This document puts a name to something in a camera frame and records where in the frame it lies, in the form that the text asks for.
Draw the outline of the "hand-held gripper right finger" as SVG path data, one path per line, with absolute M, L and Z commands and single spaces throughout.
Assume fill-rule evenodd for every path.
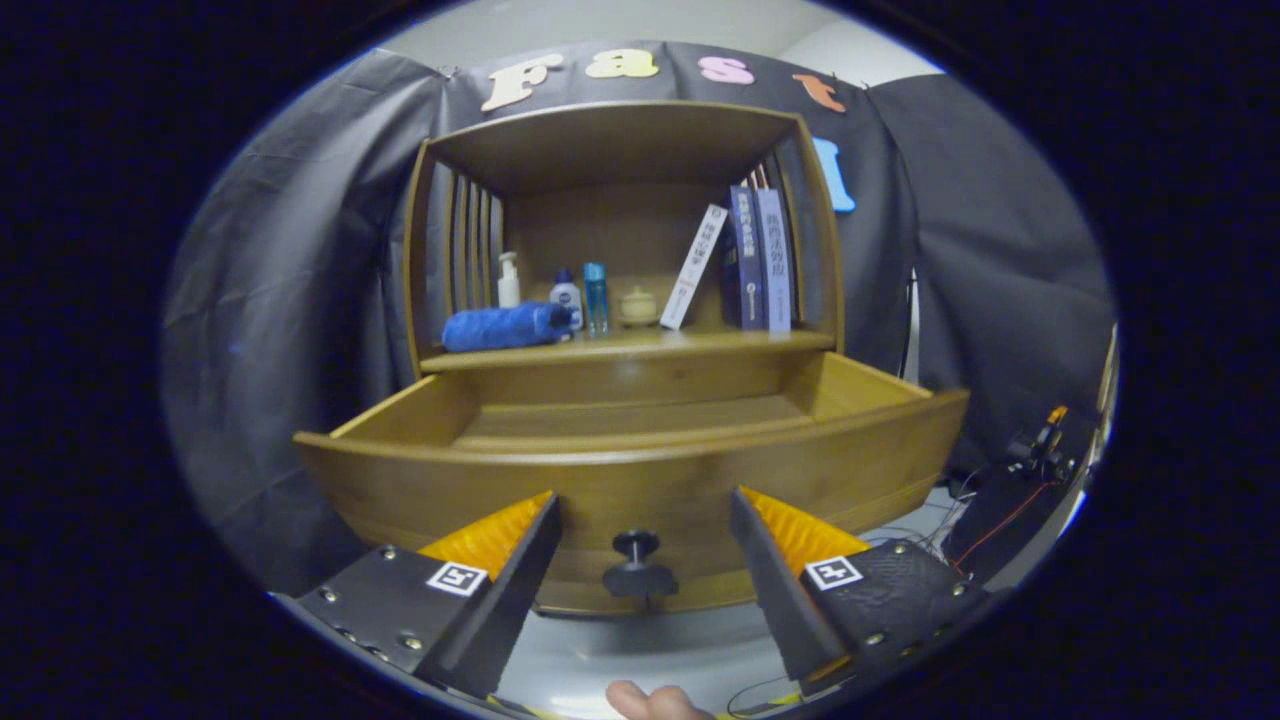
M 785 670 L 804 691 L 884 682 L 957 639 L 991 602 L 918 543 L 870 544 L 745 486 L 730 496 L 730 529 Z

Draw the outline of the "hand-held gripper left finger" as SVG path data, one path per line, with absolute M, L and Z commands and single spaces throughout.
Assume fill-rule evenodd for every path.
M 420 548 L 379 544 L 282 603 L 394 674 L 484 700 L 557 551 L 559 505 L 545 491 Z

